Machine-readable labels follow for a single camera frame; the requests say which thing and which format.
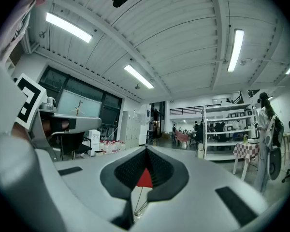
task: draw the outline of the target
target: desk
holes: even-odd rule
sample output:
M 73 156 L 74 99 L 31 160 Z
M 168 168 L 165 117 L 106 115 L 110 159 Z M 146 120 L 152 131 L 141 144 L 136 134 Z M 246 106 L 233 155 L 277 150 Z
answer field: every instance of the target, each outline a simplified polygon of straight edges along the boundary
M 288 142 L 288 137 L 289 136 L 290 136 L 290 132 L 284 134 L 283 137 L 282 137 L 282 139 L 284 140 L 284 146 L 285 146 L 285 153 L 284 153 L 285 160 L 284 160 L 284 165 L 286 165 L 286 151 L 287 151 L 287 148 L 286 148 L 286 140 L 287 140 L 287 146 L 288 146 L 288 152 L 289 152 L 289 159 L 290 159 L 290 149 L 289 149 L 289 142 Z
M 233 154 L 235 155 L 235 163 L 233 168 L 233 174 L 236 173 L 237 163 L 239 158 L 245 159 L 244 170 L 242 173 L 242 180 L 245 179 L 247 167 L 251 162 L 251 159 L 257 156 L 259 153 L 259 145 L 257 144 L 236 144 Z

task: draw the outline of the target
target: white cabinet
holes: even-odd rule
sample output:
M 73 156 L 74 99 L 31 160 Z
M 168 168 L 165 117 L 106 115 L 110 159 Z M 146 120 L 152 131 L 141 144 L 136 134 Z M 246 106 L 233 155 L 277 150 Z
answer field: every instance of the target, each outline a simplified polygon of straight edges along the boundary
M 124 111 L 122 115 L 120 140 L 126 143 L 126 149 L 139 146 L 141 119 L 133 111 Z

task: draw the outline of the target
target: floor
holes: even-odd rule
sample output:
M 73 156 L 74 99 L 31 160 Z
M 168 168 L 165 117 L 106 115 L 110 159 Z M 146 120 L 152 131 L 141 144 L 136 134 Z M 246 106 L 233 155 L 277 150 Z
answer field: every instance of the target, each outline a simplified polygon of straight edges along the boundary
M 177 144 L 177 143 L 172 143 L 171 139 L 154 139 L 152 142 L 148 143 L 149 145 L 153 145 L 153 146 L 160 146 L 160 147 L 165 147 L 165 148 L 175 148 L 175 149 L 182 149 L 182 150 L 189 150 L 192 152 L 194 152 L 196 150 L 195 146 L 192 147 L 187 147 L 186 143 L 181 143 L 181 144 Z M 281 148 L 281 152 L 282 155 L 284 155 L 284 147 Z M 267 187 L 266 187 L 266 191 L 264 193 L 264 198 L 266 199 L 266 201 L 268 202 L 269 205 L 273 205 L 275 202 L 277 202 L 278 200 L 280 200 L 281 198 L 284 198 L 286 196 L 288 196 L 290 194 L 290 178 L 288 178 L 285 183 L 282 183 L 282 179 L 285 177 L 286 175 L 286 171 L 289 167 L 289 155 L 287 153 L 287 159 L 286 159 L 286 164 L 284 164 L 284 156 L 282 156 L 282 167 L 281 167 L 281 171 L 280 174 L 278 176 L 278 178 L 276 180 L 269 180 L 267 183 Z M 224 169 L 228 170 L 229 172 L 233 172 L 233 167 L 234 167 L 234 160 L 228 160 L 228 161 L 215 161 L 216 164 L 219 164 L 221 167 L 223 167 Z M 247 170 L 246 176 L 245 176 L 245 182 L 249 183 L 250 185 L 253 185 L 254 180 L 256 178 L 257 175 L 257 167 L 258 166 L 258 158 L 256 158 L 256 160 L 252 161 L 249 169 Z M 242 169 L 244 167 L 244 161 L 243 160 L 239 160 L 238 165 L 237 165 L 237 170 L 236 170 L 236 176 L 241 178 L 242 176 Z M 133 192 L 132 192 L 132 207 L 133 207 L 133 211 L 135 210 L 136 204 L 138 202 L 140 193 L 140 200 L 139 203 L 137 205 L 138 209 L 141 208 L 142 204 L 146 201 L 146 196 L 147 193 L 150 191 L 150 188 L 140 188 L 140 187 L 136 187 Z M 139 219 L 142 218 L 142 214 L 146 212 L 146 208 L 143 209 L 142 211 L 140 211 L 138 213 L 137 216 L 135 216 L 135 222 L 137 222 Z

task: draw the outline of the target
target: ceiling beam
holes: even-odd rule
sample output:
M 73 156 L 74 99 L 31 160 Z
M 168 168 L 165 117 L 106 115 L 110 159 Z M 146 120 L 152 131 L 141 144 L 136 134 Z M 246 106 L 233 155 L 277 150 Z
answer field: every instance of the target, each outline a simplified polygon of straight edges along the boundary
M 285 18 L 281 13 L 279 13 L 278 18 L 277 18 L 275 33 L 274 33 L 271 45 L 265 55 L 265 59 L 272 59 L 272 57 L 275 55 L 277 51 L 277 46 L 279 44 L 283 29 L 284 29 L 284 25 L 285 25 Z M 268 61 L 263 61 L 261 63 L 260 67 L 257 69 L 255 74 L 252 76 L 252 78 L 248 82 L 249 86 L 252 86 L 257 81 L 258 77 L 263 73 L 263 71 L 265 70 L 268 64 L 270 64 L 270 62 Z
M 84 8 L 79 3 L 72 0 L 54 0 L 53 3 L 58 4 L 73 13 L 79 15 L 83 19 L 87 20 L 91 24 L 97 26 L 102 31 L 104 31 L 108 36 L 110 36 L 114 41 L 116 41 L 122 48 L 124 48 L 142 67 L 143 69 L 156 81 L 156 83 L 162 88 L 162 90 L 167 95 L 166 99 L 171 99 L 171 93 L 169 89 L 162 82 L 160 77 L 156 77 L 154 69 L 149 65 L 142 54 L 135 49 L 135 47 L 115 28 L 108 24 L 101 17 L 96 15 L 94 12 Z
M 119 96 L 121 98 L 123 97 L 129 97 L 136 102 L 141 103 L 142 100 L 135 97 L 131 93 L 119 88 L 116 86 L 116 84 L 113 84 L 111 82 L 108 82 L 101 76 L 98 76 L 91 71 L 85 69 L 84 67 L 81 67 L 66 58 L 63 58 L 53 52 L 50 52 L 42 47 L 38 47 L 35 52 L 37 54 L 40 54 L 44 57 L 47 57 L 50 59 L 52 62 L 49 62 L 48 64 L 55 68 L 58 69 L 59 71 L 65 72 L 66 74 L 69 74 L 77 79 L 80 79 L 88 84 L 91 84 L 93 86 L 96 86 L 97 88 L 103 89 L 109 93 L 112 93 L 116 96 Z
M 226 52 L 226 41 L 227 41 L 227 21 L 225 12 L 225 3 L 223 0 L 213 0 L 216 22 L 217 22 L 217 36 L 218 36 L 218 47 L 217 47 L 217 60 L 224 59 Z M 223 61 L 216 63 L 214 78 L 211 84 L 211 88 L 214 89 L 217 85 Z

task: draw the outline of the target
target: window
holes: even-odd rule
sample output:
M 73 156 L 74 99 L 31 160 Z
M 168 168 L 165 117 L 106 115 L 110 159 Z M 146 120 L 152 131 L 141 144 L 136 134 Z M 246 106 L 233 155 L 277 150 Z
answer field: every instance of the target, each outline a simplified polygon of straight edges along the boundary
M 117 109 L 120 109 L 120 107 L 119 107 L 119 99 L 114 97 L 114 96 L 108 95 L 108 94 L 105 95 L 104 104 L 108 105 L 108 106 L 111 106 L 111 107 L 114 107 L 114 108 L 117 108 Z
M 160 112 L 160 102 L 154 104 L 155 109 Z
M 55 87 L 61 89 L 64 81 L 67 78 L 66 74 L 60 74 L 56 71 L 47 69 L 45 71 L 45 75 L 41 78 L 40 82 L 44 84 L 48 84 L 51 87 Z
M 100 118 L 102 119 L 102 124 L 117 125 L 118 116 L 117 110 L 104 107 Z
M 114 127 L 108 127 L 108 126 L 102 126 L 99 130 L 101 132 L 101 140 L 114 140 L 115 133 L 112 135 L 112 133 L 115 131 L 116 128 Z
M 64 90 L 60 97 L 57 112 L 59 114 L 76 115 L 79 105 L 79 116 L 99 117 L 101 102 Z
M 73 78 L 70 78 L 68 80 L 67 85 L 64 89 L 71 91 L 75 94 L 84 96 L 94 101 L 98 101 L 98 102 L 102 101 L 103 92 L 97 89 L 94 89 L 91 86 L 85 85 L 81 83 L 80 81 L 77 81 Z
M 58 91 L 53 91 L 49 88 L 45 88 L 45 89 L 46 89 L 47 97 L 53 97 L 55 100 L 57 99 L 57 95 L 59 94 Z
M 81 101 L 80 111 L 84 114 L 79 115 L 100 117 L 101 137 L 107 138 L 114 132 L 108 140 L 116 139 L 121 98 L 51 67 L 47 67 L 39 84 L 46 89 L 48 97 L 56 99 L 58 113 L 76 115 Z

